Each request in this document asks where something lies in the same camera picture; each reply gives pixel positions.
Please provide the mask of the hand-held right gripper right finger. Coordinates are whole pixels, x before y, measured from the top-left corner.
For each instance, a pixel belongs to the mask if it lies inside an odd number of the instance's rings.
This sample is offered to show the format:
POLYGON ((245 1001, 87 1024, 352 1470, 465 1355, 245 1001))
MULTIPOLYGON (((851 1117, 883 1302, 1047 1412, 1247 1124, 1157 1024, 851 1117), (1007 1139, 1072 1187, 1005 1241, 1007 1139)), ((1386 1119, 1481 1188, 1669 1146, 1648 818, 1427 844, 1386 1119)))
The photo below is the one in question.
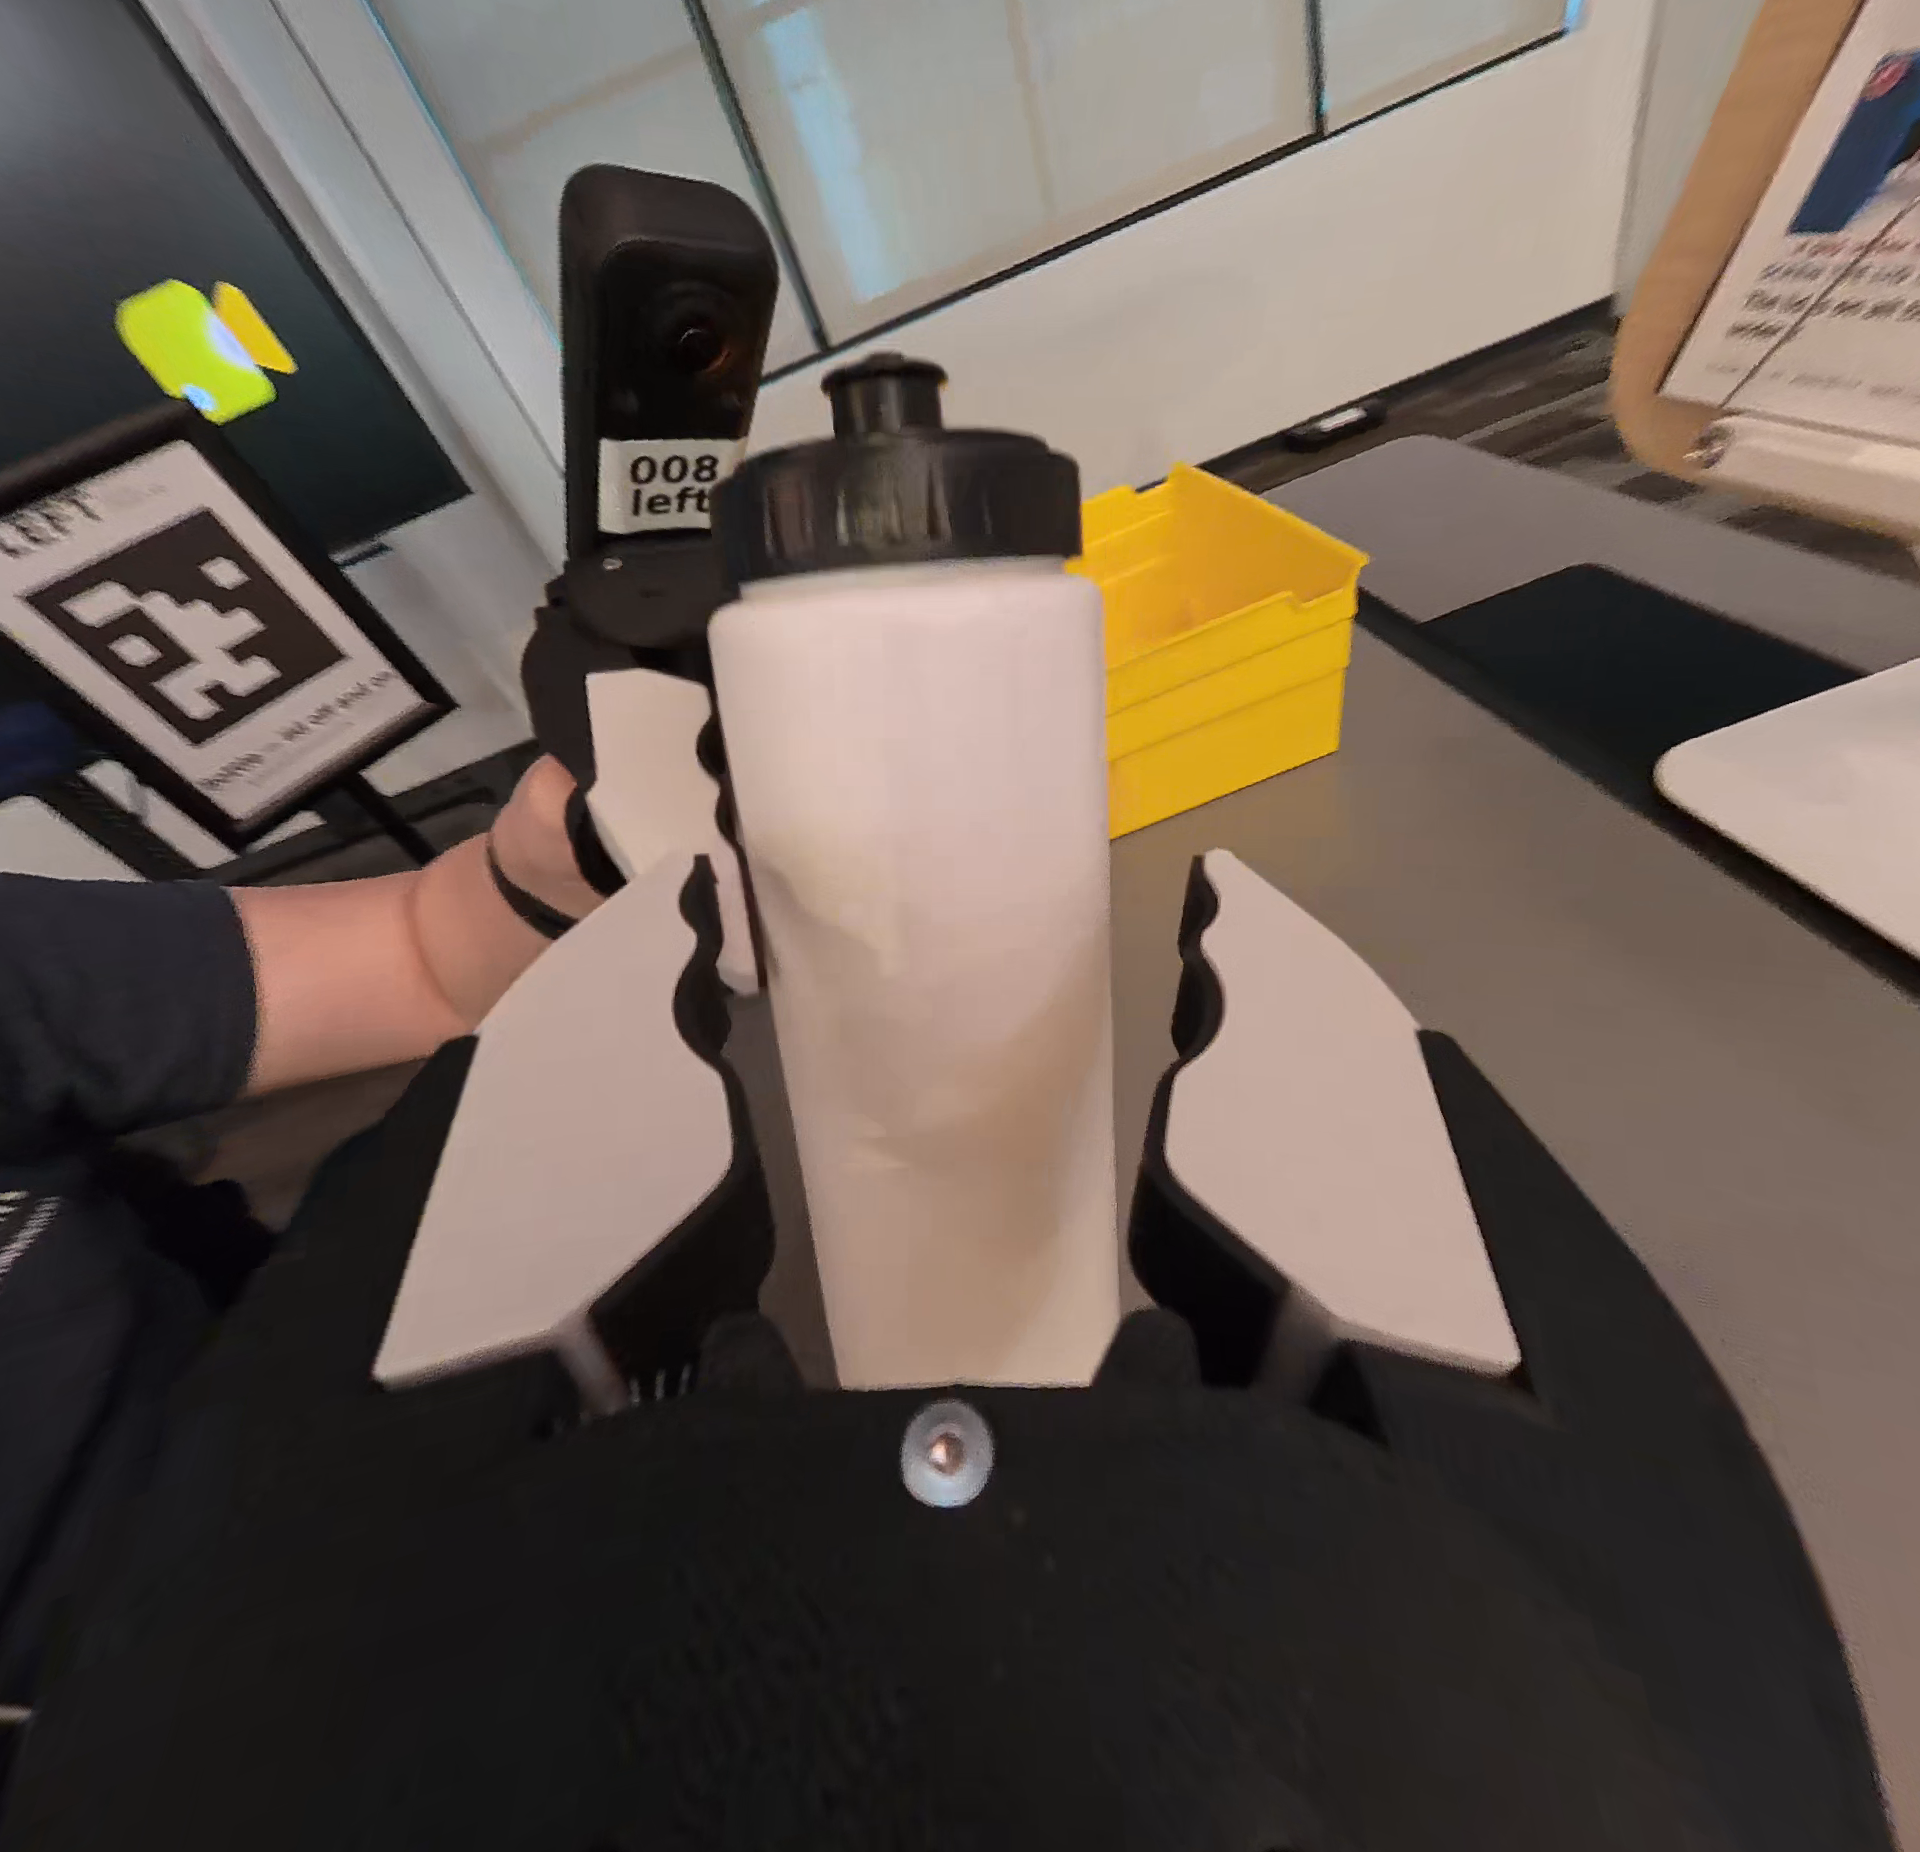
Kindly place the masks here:
POLYGON ((1204 1378, 1315 1380, 1350 1342, 1513 1376, 1412 1012, 1233 854, 1193 861, 1179 953, 1129 1259, 1204 1378))

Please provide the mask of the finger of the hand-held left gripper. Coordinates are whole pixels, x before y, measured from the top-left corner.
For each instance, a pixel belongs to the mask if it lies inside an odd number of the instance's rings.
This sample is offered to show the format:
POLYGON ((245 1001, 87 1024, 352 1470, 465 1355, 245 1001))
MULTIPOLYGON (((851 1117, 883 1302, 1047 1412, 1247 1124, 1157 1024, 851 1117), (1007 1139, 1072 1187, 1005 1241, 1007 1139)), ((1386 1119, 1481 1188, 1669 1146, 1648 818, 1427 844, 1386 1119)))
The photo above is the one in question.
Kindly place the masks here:
POLYGON ((723 921, 718 977, 738 996, 762 991, 749 879, 723 832, 720 762, 704 758, 718 733, 705 687, 657 669, 597 671, 587 680, 594 784, 587 808, 626 879, 667 855, 707 857, 723 921))

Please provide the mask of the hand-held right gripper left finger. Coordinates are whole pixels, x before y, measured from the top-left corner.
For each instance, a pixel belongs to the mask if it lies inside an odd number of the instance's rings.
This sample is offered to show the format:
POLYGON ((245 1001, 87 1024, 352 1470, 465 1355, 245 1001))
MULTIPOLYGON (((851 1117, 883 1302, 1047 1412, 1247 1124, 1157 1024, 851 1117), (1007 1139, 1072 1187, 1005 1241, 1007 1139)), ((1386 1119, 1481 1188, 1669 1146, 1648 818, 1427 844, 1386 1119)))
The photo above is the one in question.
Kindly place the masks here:
POLYGON ((774 1218, 727 1064, 707 857, 664 857, 479 1026, 376 1384, 551 1356, 583 1397, 688 1397, 753 1315, 774 1218))

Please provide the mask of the black bottle lid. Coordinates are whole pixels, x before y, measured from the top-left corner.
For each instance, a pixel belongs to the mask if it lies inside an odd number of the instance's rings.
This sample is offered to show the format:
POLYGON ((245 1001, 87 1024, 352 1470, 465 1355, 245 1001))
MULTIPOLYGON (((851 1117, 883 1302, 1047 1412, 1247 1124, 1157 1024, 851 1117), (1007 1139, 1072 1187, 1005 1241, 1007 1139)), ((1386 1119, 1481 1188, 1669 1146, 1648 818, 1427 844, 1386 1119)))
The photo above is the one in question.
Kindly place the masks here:
POLYGON ((1082 552, 1079 466, 1013 431, 947 428, 947 376, 875 354, 831 372, 831 433, 751 455, 718 488, 727 586, 1082 552))

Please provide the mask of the white plastic bottle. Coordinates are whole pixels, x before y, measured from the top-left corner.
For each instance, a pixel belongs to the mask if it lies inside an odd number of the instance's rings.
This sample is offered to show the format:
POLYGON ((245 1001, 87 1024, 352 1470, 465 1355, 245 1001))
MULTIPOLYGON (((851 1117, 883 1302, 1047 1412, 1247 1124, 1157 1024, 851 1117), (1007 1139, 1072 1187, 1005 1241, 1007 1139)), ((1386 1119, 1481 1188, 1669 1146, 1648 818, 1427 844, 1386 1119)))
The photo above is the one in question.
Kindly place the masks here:
POLYGON ((707 649, 839 1383, 1090 1384, 1121 1303, 1097 588, 808 574, 707 649))

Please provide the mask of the yellow plastic bin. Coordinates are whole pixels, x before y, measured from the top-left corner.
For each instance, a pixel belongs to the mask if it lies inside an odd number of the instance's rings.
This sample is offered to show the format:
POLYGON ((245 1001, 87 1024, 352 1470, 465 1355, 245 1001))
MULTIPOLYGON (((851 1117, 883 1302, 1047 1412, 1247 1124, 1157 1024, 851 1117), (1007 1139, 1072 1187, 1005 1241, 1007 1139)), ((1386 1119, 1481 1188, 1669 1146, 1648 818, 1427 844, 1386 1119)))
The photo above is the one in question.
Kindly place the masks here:
POLYGON ((1339 753, 1363 550, 1183 464, 1091 497, 1080 528, 1070 569, 1106 627, 1113 841, 1339 753))

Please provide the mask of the person's left forearm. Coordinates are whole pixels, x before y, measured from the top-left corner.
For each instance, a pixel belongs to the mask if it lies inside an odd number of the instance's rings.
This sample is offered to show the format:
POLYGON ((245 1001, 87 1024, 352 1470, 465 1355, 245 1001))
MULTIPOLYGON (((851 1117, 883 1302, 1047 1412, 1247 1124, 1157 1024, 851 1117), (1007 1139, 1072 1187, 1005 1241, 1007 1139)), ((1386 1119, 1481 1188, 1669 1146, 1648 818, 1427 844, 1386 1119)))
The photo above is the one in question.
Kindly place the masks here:
POLYGON ((544 951, 482 839, 411 873, 228 895, 254 968, 246 1096, 428 1058, 544 951))

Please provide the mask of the person's left hand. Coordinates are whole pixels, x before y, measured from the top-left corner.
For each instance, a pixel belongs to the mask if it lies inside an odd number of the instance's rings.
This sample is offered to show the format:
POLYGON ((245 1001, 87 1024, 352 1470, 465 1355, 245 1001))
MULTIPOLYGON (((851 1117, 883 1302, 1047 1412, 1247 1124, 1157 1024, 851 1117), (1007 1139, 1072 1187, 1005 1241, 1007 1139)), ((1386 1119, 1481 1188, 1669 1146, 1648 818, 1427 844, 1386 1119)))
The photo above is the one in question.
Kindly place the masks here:
POLYGON ((576 796, 570 773, 541 756, 486 836, 475 940, 490 974, 516 977, 564 930, 608 902, 608 894, 588 882, 570 841, 576 796))

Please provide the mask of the sign on black easel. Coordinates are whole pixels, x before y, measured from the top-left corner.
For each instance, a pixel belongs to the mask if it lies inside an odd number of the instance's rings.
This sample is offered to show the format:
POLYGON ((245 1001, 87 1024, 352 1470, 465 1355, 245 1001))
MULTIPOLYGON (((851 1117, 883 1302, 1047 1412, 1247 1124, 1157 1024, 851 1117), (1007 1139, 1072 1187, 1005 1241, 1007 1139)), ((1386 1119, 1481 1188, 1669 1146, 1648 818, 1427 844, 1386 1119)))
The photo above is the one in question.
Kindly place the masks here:
POLYGON ((3 627, 66 725, 233 854, 457 710, 174 399, 4 469, 3 627))

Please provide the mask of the wooden edged instruction board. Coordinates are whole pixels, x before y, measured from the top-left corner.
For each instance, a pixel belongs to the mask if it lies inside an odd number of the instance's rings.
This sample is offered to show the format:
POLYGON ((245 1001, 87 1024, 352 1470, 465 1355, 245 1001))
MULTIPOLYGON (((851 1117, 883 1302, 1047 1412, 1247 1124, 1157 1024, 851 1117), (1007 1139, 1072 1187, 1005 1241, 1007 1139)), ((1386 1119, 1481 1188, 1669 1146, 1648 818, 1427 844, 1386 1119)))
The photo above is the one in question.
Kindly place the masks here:
POLYGON ((1646 469, 1918 538, 1918 0, 1763 0, 1619 328, 1646 469))

